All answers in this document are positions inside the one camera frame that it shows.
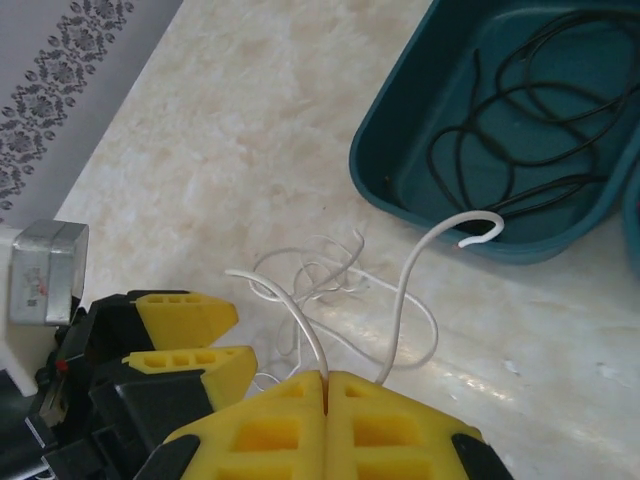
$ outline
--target white wire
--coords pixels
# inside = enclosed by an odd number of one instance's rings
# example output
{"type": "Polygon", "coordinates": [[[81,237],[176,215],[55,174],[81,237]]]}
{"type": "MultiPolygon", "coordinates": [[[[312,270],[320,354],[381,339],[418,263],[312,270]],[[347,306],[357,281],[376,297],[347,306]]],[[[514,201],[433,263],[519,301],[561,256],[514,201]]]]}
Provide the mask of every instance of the white wire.
{"type": "MultiPolygon", "coordinates": [[[[449,230],[450,228],[454,228],[461,223],[465,223],[472,220],[489,221],[494,224],[494,227],[484,235],[472,236],[464,240],[461,240],[457,244],[459,248],[465,248],[469,245],[488,242],[494,239],[495,237],[497,237],[504,229],[504,221],[499,215],[493,212],[471,211],[471,212],[465,212],[458,215],[454,215],[453,217],[450,217],[444,220],[443,222],[433,227],[424,237],[422,237],[422,239],[416,244],[414,249],[411,251],[411,253],[409,254],[409,257],[407,258],[402,268],[402,272],[400,274],[400,279],[397,286],[394,286],[380,279],[379,277],[367,272],[366,270],[359,268],[358,257],[361,254],[362,250],[364,249],[365,241],[362,235],[360,234],[360,232],[358,232],[357,230],[354,230],[354,235],[358,240],[358,247],[353,253],[351,253],[344,245],[340,244],[339,242],[332,239],[331,237],[327,237],[323,235],[314,235],[307,240],[308,242],[309,240],[313,240],[313,239],[321,239],[321,240],[330,242],[331,244],[333,244],[334,246],[342,250],[344,253],[349,255],[348,260],[344,262],[331,258],[325,255],[324,253],[314,249],[289,247],[289,248],[281,248],[278,250],[274,250],[272,252],[269,252],[263,255],[260,259],[258,259],[256,264],[254,265],[254,271],[252,272],[233,269],[233,270],[226,270],[225,273],[230,276],[248,279],[250,282],[250,288],[256,295],[258,295],[260,298],[263,298],[271,302],[283,303],[295,318],[297,325],[294,324],[294,331],[293,331],[294,337],[293,337],[293,344],[291,349],[287,352],[283,352],[278,345],[278,341],[276,341],[276,349],[278,353],[282,356],[287,356],[293,353],[293,350],[297,348],[298,362],[296,366],[292,369],[292,371],[287,375],[286,378],[289,378],[295,373],[297,373],[297,371],[302,367],[302,353],[301,353],[302,339],[299,335],[299,330],[302,330],[306,338],[309,340],[309,343],[311,344],[311,347],[313,349],[313,352],[319,364],[320,373],[325,379],[328,377],[329,369],[327,365],[326,355],[324,353],[324,349],[322,348],[322,344],[320,343],[314,331],[314,329],[317,329],[329,335],[330,337],[334,338],[338,342],[342,343],[349,350],[361,356],[362,358],[366,359],[367,361],[372,362],[376,365],[380,365],[382,369],[378,377],[376,378],[376,383],[383,384],[387,379],[387,377],[389,376],[389,373],[391,372],[392,368],[396,368],[396,369],[416,368],[427,363],[431,359],[431,357],[434,355],[438,345],[438,339],[439,339],[438,325],[429,308],[420,300],[418,300],[415,296],[407,292],[407,284],[409,282],[409,276],[411,274],[411,270],[413,269],[413,266],[415,265],[418,257],[420,256],[420,253],[422,253],[422,251],[427,247],[427,245],[431,241],[433,241],[436,237],[438,237],[444,231],[449,230]],[[301,262],[301,268],[296,272],[293,278],[294,285],[293,285],[293,293],[291,294],[287,293],[277,283],[255,272],[255,270],[267,259],[274,256],[290,254],[290,253],[296,253],[300,255],[300,262],[301,262]],[[304,255],[313,255],[315,257],[315,260],[304,261],[303,259],[304,255]],[[335,271],[332,272],[331,269],[327,265],[323,264],[322,262],[325,262],[326,264],[334,267],[337,266],[339,268],[337,268],[335,271]],[[322,267],[326,269],[329,272],[329,274],[326,277],[314,283],[313,278],[309,273],[310,266],[322,267]],[[307,287],[304,290],[302,290],[302,292],[296,292],[297,281],[300,275],[302,275],[303,273],[312,282],[312,284],[310,287],[307,287]],[[354,286],[352,286],[349,283],[349,279],[348,279],[349,273],[358,275],[360,277],[360,281],[357,282],[354,286]],[[307,301],[320,300],[322,299],[323,296],[330,293],[335,293],[337,291],[342,291],[347,293],[357,292],[359,289],[361,289],[363,282],[366,280],[369,280],[383,288],[396,292],[395,302],[393,306],[393,316],[392,316],[393,331],[392,331],[391,340],[389,342],[389,349],[388,349],[386,358],[383,362],[373,358],[371,355],[369,355],[362,349],[358,348],[356,345],[354,345],[352,342],[350,342],[347,338],[345,338],[340,333],[313,320],[312,318],[308,317],[303,313],[303,309],[307,301]],[[333,281],[337,283],[336,286],[326,287],[329,283],[333,281]],[[402,307],[403,307],[405,298],[407,298],[411,303],[413,303],[416,307],[418,307],[418,309],[420,309],[422,313],[424,313],[425,317],[427,318],[427,321],[429,322],[429,325],[431,327],[431,332],[432,332],[431,345],[428,348],[425,355],[419,360],[417,360],[416,362],[408,365],[394,365],[395,357],[398,350],[398,342],[400,338],[400,323],[402,320],[402,307]]],[[[285,324],[286,323],[283,322],[278,329],[278,335],[277,335],[278,340],[280,338],[280,335],[283,330],[283,326],[285,324]]],[[[269,378],[270,380],[276,383],[279,382],[279,379],[270,373],[258,372],[258,374],[256,374],[256,377],[260,377],[260,376],[269,378]]]]}
{"type": "Polygon", "coordinates": [[[258,283],[265,288],[268,288],[274,295],[276,295],[282,303],[289,309],[291,314],[294,316],[298,325],[307,336],[309,343],[311,343],[311,348],[313,348],[313,353],[315,353],[316,358],[318,359],[318,368],[322,377],[325,379],[329,378],[329,366],[327,365],[327,357],[324,354],[324,349],[322,348],[322,344],[316,335],[316,332],[313,330],[313,327],[310,325],[307,317],[300,307],[293,301],[291,296],[284,291],[284,289],[278,285],[273,280],[260,275],[256,272],[245,272],[243,270],[234,270],[229,269],[225,270],[225,274],[231,277],[241,277],[246,278],[247,280],[251,280],[255,283],[258,283]]]}

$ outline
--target black cable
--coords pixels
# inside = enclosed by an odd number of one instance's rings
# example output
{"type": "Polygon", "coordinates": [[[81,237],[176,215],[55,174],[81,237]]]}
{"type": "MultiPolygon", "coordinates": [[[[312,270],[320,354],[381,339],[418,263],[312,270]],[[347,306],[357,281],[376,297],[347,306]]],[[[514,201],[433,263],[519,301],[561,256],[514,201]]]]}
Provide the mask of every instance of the black cable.
{"type": "Polygon", "coordinates": [[[596,174],[600,163],[600,154],[596,147],[596,142],[609,133],[609,131],[616,125],[624,113],[630,98],[640,91],[640,83],[637,82],[638,74],[640,74],[640,42],[638,41],[640,38],[639,27],[640,13],[632,11],[582,10],[559,15],[539,27],[529,36],[525,43],[507,55],[507,57],[499,64],[495,73],[495,93],[479,103],[477,103],[477,97],[480,84],[482,82],[482,65],[480,52],[476,49],[473,53],[475,80],[471,90],[469,113],[467,118],[465,118],[459,125],[448,126],[436,132],[427,146],[427,167],[436,185],[444,194],[447,201],[458,211],[482,208],[500,213],[505,218],[513,218],[515,216],[528,214],[555,205],[572,195],[575,195],[588,184],[605,182],[607,180],[606,176],[596,174]],[[605,23],[612,26],[614,29],[623,32],[631,40],[633,48],[631,66],[629,68],[629,74],[625,81],[623,91],[620,95],[612,99],[607,99],[584,87],[568,82],[532,80],[531,70],[533,60],[552,39],[571,29],[594,23],[605,23]],[[504,74],[516,59],[524,61],[523,82],[505,87],[503,84],[504,74]],[[561,91],[568,95],[577,96],[592,103],[594,107],[571,116],[560,117],[539,97],[538,91],[545,89],[561,91]],[[520,102],[512,98],[514,93],[521,91],[527,95],[538,111],[525,107],[520,102]],[[499,142],[497,138],[483,131],[479,125],[479,120],[482,115],[495,103],[501,101],[505,101],[508,105],[532,121],[562,129],[575,139],[577,145],[565,152],[535,161],[516,158],[499,142]],[[599,132],[592,135],[586,135],[576,126],[578,122],[599,114],[610,115],[610,118],[599,132]],[[449,189],[449,186],[438,172],[434,160],[434,149],[437,143],[445,135],[450,133],[456,134],[454,144],[454,162],[456,182],[458,190],[460,191],[461,201],[456,198],[456,195],[454,195],[449,189]],[[497,160],[504,163],[507,172],[505,187],[500,195],[500,199],[497,202],[484,207],[474,205],[466,185],[463,169],[464,162],[462,158],[462,147],[465,139],[469,135],[475,136],[480,141],[484,149],[491,153],[497,160]],[[513,193],[516,169],[526,170],[529,168],[544,168],[545,166],[561,162],[582,152],[585,152],[589,158],[589,164],[586,172],[566,175],[523,192],[517,194],[513,193]],[[565,191],[551,199],[527,207],[508,210],[510,207],[513,207],[524,200],[533,198],[545,192],[562,188],[564,188],[565,191]]]}

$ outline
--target marble countertop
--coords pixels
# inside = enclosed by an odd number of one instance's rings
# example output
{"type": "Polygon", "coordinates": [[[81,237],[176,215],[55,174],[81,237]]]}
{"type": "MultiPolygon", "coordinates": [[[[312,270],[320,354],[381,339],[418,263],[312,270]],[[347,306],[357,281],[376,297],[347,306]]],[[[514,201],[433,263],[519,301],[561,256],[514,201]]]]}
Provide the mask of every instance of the marble countertop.
{"type": "MultiPolygon", "coordinates": [[[[428,0],[185,0],[59,219],[91,227],[85,300],[141,288],[233,301],[224,340],[273,357],[286,316],[223,276],[312,234],[366,237],[365,268],[395,282],[419,233],[374,209],[348,174],[350,143],[428,0]]],[[[619,217],[533,266],[440,245],[410,290],[441,329],[434,359],[388,386],[478,426],[519,480],[640,478],[640,292],[619,217]]],[[[291,275],[295,259],[266,272],[291,275]]],[[[315,318],[380,354],[391,294],[315,318]]],[[[421,355],[410,308],[400,362],[421,355]]],[[[333,369],[376,369],[327,342],[333,369]]]]}

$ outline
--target teal container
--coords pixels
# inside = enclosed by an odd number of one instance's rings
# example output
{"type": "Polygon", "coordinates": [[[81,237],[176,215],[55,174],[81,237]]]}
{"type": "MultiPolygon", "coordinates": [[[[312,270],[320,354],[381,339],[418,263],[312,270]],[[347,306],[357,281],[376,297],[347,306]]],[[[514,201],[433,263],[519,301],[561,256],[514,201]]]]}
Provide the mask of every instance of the teal container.
{"type": "Polygon", "coordinates": [[[640,165],[627,186],[622,209],[631,268],[640,277],[640,165]]]}
{"type": "MultiPolygon", "coordinates": [[[[422,228],[458,213],[429,173],[426,150],[437,131],[460,124],[468,114],[476,78],[473,52],[480,50],[482,69],[487,72],[479,86],[478,98],[484,99],[495,93],[493,72],[500,62],[536,28],[574,9],[604,8],[640,13],[640,0],[434,0],[353,140],[350,172],[360,194],[381,210],[422,228]]],[[[629,76],[628,54],[633,51],[630,42],[619,35],[584,35],[573,43],[570,39],[563,42],[562,48],[541,51],[535,60],[535,75],[577,83],[606,98],[620,94],[629,76]],[[567,52],[573,51],[575,54],[568,55],[567,61],[567,52]],[[581,84],[585,72],[588,79],[581,84]]],[[[585,110],[587,105],[565,95],[558,98],[557,107],[560,114],[570,115],[585,110]]],[[[507,146],[519,157],[545,158],[575,146],[575,140],[567,138],[565,132],[527,122],[507,105],[492,107],[486,117],[492,133],[510,132],[507,146]]],[[[594,133],[599,128],[593,125],[594,133]]],[[[440,174],[459,197],[455,188],[454,137],[449,135],[438,143],[434,158],[440,174]]],[[[640,94],[631,96],[624,114],[597,145],[601,153],[597,174],[609,177],[605,183],[585,186],[579,194],[549,209],[513,218],[496,241],[471,248],[499,262],[536,263],[562,252],[601,222],[627,187],[638,159],[640,94]]],[[[519,174],[514,192],[576,173],[575,162],[585,161],[578,157],[519,174]]],[[[474,202],[488,205],[497,201],[496,192],[507,178],[505,168],[474,139],[465,141],[464,158],[468,159],[465,172],[474,202]]],[[[541,199],[544,197],[536,197],[531,203],[541,199]]],[[[625,201],[633,201],[635,208],[637,199],[637,193],[629,194],[625,201]]],[[[633,225],[627,232],[636,235],[635,247],[630,251],[636,252],[637,257],[637,212],[635,223],[633,218],[629,221],[633,225]]],[[[443,238],[455,243],[466,236],[449,231],[443,238]]]]}

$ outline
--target floral pattern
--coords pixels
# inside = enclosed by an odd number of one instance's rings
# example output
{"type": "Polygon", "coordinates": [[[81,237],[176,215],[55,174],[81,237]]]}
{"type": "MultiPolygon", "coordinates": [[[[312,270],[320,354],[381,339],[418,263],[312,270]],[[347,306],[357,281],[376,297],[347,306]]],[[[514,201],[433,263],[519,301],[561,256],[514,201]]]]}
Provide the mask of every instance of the floral pattern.
{"type": "Polygon", "coordinates": [[[24,175],[35,171],[47,142],[55,141],[55,130],[68,118],[134,5],[125,0],[82,0],[71,2],[69,9],[56,24],[58,34],[38,53],[35,67],[25,72],[27,83],[16,87],[11,105],[0,108],[1,210],[13,207],[7,198],[22,192],[24,175]]]}

